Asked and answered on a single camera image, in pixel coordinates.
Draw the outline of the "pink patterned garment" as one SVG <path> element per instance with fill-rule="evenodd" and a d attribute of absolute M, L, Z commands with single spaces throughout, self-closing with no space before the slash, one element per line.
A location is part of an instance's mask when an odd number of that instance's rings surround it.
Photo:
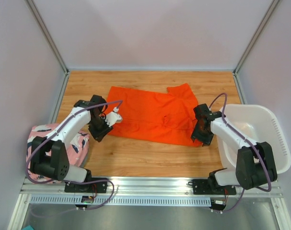
<path fill-rule="evenodd" d="M 32 142 L 35 137 L 45 137 L 50 132 L 52 132 L 58 126 L 57 123 L 53 124 L 46 124 L 46 125 L 38 125 L 34 126 L 31 129 L 31 132 L 28 137 L 27 141 L 27 154 L 26 154 L 26 161 L 29 159 L 32 150 Z M 78 167 L 84 167 L 88 149 L 89 149 L 89 140 L 90 135 L 82 130 L 80 130 L 74 138 L 71 140 L 69 147 L 67 148 L 68 160 L 69 163 Z M 53 180 L 51 181 L 50 178 L 47 178 L 42 175 L 35 174 L 33 172 L 28 172 L 29 177 L 36 181 L 36 182 L 46 182 L 48 184 L 55 184 L 60 183 L 60 181 Z"/>

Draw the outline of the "orange garment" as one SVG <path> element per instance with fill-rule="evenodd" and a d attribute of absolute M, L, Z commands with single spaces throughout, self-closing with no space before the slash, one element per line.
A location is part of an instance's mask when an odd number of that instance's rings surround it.
<path fill-rule="evenodd" d="M 196 96 L 185 83 L 168 87 L 166 93 L 111 87 L 107 100 L 122 100 L 119 114 L 123 120 L 110 135 L 180 146 L 199 147 L 191 139 L 197 119 L 193 109 Z"/>

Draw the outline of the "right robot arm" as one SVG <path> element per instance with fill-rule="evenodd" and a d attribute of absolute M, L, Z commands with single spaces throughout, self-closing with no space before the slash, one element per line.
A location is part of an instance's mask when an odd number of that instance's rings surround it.
<path fill-rule="evenodd" d="M 271 190 L 272 182 L 278 178 L 272 146 L 245 136 L 227 119 L 224 111 L 213 112 L 204 103 L 193 109 L 197 123 L 191 134 L 192 141 L 200 141 L 209 146 L 214 136 L 222 139 L 236 153 L 233 169 L 223 168 L 209 173 L 208 188 L 219 194 L 227 185 L 240 186 L 245 190 L 260 189 L 267 184 Z"/>

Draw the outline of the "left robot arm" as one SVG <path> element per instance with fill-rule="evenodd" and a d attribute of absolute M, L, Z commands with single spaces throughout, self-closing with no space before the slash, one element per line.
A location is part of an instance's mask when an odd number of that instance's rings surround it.
<path fill-rule="evenodd" d="M 46 183 L 71 182 L 81 192 L 89 191 L 93 185 L 91 178 L 87 177 L 89 170 L 70 163 L 68 149 L 71 141 L 85 125 L 92 137 L 100 142 L 113 129 L 115 123 L 122 121 L 118 106 L 105 114 L 109 105 L 110 102 L 98 95 L 93 95 L 89 101 L 78 100 L 70 114 L 48 135 L 36 136 L 32 140 L 31 153 L 26 161 L 27 179 L 39 184 L 38 180 L 31 178 L 30 174 L 33 173 L 47 178 Z"/>

